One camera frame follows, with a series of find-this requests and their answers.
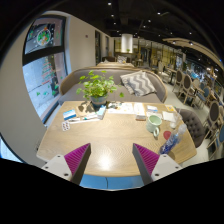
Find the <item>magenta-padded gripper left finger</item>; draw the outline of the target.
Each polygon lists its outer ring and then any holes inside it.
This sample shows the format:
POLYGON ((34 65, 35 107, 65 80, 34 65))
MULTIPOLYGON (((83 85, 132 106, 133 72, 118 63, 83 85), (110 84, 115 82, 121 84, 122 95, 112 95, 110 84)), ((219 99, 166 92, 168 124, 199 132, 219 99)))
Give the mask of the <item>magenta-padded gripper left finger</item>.
POLYGON ((66 155, 57 154, 42 169, 79 185, 90 155, 91 144, 87 143, 66 155))

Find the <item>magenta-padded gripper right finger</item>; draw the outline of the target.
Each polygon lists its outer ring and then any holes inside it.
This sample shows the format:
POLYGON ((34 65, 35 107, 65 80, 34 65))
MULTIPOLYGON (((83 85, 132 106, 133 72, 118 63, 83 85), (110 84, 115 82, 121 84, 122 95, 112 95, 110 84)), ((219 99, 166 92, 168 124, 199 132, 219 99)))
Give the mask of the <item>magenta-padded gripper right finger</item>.
POLYGON ((158 155, 136 143, 133 144, 132 153, 145 185, 182 169, 169 155, 158 155))

